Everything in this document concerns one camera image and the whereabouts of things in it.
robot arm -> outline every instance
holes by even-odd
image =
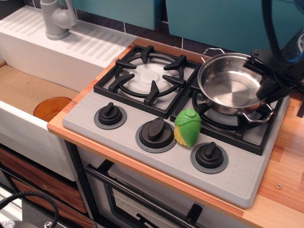
[[[298,7],[304,7],[303,0],[294,1]],[[295,54],[289,51],[295,45],[295,40],[303,37],[304,30],[302,29],[281,50],[272,23],[272,1],[262,0],[262,10],[271,51],[253,50],[244,67],[262,75],[261,87],[256,95],[260,100],[271,103],[289,95],[304,84],[304,52]]]

oven door handle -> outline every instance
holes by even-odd
[[[192,216],[192,212],[188,213],[186,220],[182,217],[168,211],[166,208],[162,207],[161,205],[158,205],[157,203],[151,201],[150,199],[144,197],[142,194],[134,191],[130,187],[122,184],[121,182],[117,181],[116,179],[110,177],[107,172],[112,167],[114,163],[105,160],[98,168],[93,167],[91,164],[87,165],[85,168],[85,172],[90,174],[91,176],[97,178],[104,184],[108,185],[109,187],[121,192],[122,194],[126,195],[127,197],[135,200],[138,203],[141,203],[142,205],[145,205],[146,207],[150,208],[151,210],[159,213],[160,215],[164,216],[165,218],[168,218],[173,223],[176,223],[179,226],[185,227],[185,228],[199,228],[195,225],[200,213],[202,212],[202,208],[194,204],[196,208],[199,209],[199,213],[196,213],[194,216]]]

faucet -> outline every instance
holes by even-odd
[[[58,0],[41,0],[42,17],[46,26],[46,36],[59,40],[68,36],[69,29],[77,23],[72,0],[66,0],[67,9],[61,9]]]

stainless steel pan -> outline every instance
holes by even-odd
[[[205,61],[209,50],[220,50],[222,54]],[[243,67],[248,55],[225,53],[220,48],[208,48],[201,58],[205,64],[199,69],[198,83],[203,98],[213,110],[225,115],[243,115],[249,122],[267,122],[273,109],[257,98],[262,76]],[[266,105],[269,114],[263,120],[253,120],[247,115],[261,105]]]

toy stove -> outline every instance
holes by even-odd
[[[63,126],[167,174],[248,208],[252,205],[289,99],[270,104],[266,123],[209,109],[197,84],[200,63],[135,46],[64,118]],[[193,147],[174,139],[174,120],[202,118]],[[251,118],[268,115],[261,107]]]

